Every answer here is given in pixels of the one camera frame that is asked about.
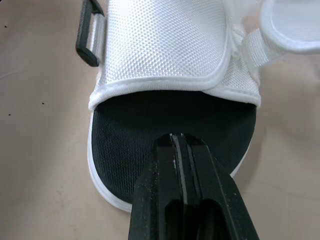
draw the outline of white mesh fabric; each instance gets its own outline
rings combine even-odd
[[[107,16],[107,82],[203,77],[225,53],[221,0],[111,0]]]
[[[89,108],[146,90],[217,85],[231,56],[223,0],[110,0],[105,58]]]
[[[206,94],[242,103],[261,105],[259,84],[248,72],[243,58],[231,57],[228,71],[216,87],[203,91]]]

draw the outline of white fabric strap loop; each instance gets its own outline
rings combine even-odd
[[[284,50],[263,37],[259,28],[243,39],[240,50],[250,72],[285,54]]]

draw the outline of black plastic buckle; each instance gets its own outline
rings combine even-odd
[[[133,194],[129,240],[258,240],[232,177],[190,135],[158,139]]]
[[[75,49],[78,55],[91,67],[98,67],[98,58],[87,48],[91,14],[105,15],[97,0],[84,0],[76,38]]]

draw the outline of white velcro strap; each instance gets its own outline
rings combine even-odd
[[[264,38],[259,28],[243,39],[240,50],[250,72],[256,71],[285,53]]]

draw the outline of black insole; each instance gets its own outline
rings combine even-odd
[[[194,91],[143,91],[117,96],[93,113],[91,144],[107,189],[131,203],[134,185],[156,139],[186,133],[202,139],[231,173],[246,153],[256,106]]]

